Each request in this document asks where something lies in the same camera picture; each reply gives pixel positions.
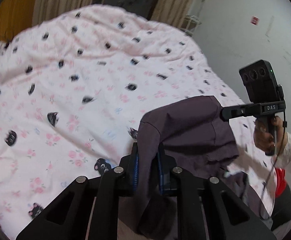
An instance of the bedsheet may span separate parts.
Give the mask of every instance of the bedsheet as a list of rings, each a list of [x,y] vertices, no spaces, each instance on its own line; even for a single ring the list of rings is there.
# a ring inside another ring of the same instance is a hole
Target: bedsheet
[[[118,165],[144,113],[199,95],[214,95],[222,106],[243,103],[190,37],[121,8],[71,11],[4,46],[0,225],[10,239],[76,177],[99,176],[99,158]],[[229,171],[246,172],[261,196],[271,160],[254,146],[253,122],[230,121],[241,155]],[[275,188],[273,174],[263,198],[269,214]]]

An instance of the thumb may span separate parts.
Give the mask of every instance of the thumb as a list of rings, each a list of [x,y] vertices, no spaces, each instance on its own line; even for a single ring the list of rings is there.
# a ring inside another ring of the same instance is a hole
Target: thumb
[[[272,120],[271,120],[271,123],[274,125],[274,126],[278,126],[278,127],[283,127],[283,120],[276,116],[274,117]]]

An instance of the camera lens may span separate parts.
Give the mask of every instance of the camera lens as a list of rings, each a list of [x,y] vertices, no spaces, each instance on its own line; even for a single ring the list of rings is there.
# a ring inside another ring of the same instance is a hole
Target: camera lens
[[[244,74],[242,76],[242,78],[243,78],[243,81],[245,81],[245,82],[247,82],[249,80],[249,77],[247,76],[247,74]]]
[[[259,74],[260,74],[260,76],[262,76],[262,77],[265,76],[265,70],[264,70],[264,68],[260,68],[260,69],[259,69]]]
[[[258,78],[258,74],[255,70],[250,71],[250,77],[252,80],[256,80]]]

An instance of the red clothing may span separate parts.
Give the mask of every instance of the red clothing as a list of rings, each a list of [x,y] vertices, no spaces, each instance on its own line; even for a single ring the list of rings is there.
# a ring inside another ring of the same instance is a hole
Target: red clothing
[[[280,168],[275,168],[275,173],[277,175],[277,190],[275,191],[275,197],[279,197],[287,186],[287,182],[284,179],[285,170]]]

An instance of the white wall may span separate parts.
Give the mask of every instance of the white wall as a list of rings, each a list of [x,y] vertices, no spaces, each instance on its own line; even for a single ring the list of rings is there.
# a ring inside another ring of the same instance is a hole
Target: white wall
[[[243,101],[249,102],[239,69],[268,60],[283,86],[291,132],[291,3],[289,0],[195,0],[189,14],[199,16],[193,38],[209,65]],[[259,18],[257,26],[250,23]],[[291,186],[291,176],[287,176]]]

